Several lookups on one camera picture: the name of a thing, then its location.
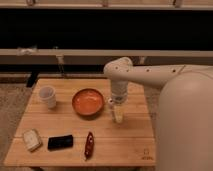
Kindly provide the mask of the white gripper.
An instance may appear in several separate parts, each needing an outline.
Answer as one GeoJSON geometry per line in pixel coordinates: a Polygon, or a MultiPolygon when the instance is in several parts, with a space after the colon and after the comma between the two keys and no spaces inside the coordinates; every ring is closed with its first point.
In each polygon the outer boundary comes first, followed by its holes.
{"type": "Polygon", "coordinates": [[[111,81],[111,98],[116,104],[124,103],[127,99],[128,83],[126,81],[111,81]]]}

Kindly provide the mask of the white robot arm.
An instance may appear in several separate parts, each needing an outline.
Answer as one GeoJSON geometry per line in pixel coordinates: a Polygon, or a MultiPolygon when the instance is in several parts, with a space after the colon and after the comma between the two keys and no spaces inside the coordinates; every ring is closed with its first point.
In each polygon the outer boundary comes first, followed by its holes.
{"type": "Polygon", "coordinates": [[[135,66],[122,57],[104,66],[111,98],[127,99],[130,82],[161,89],[156,116],[156,171],[213,171],[213,66],[135,66]]]}

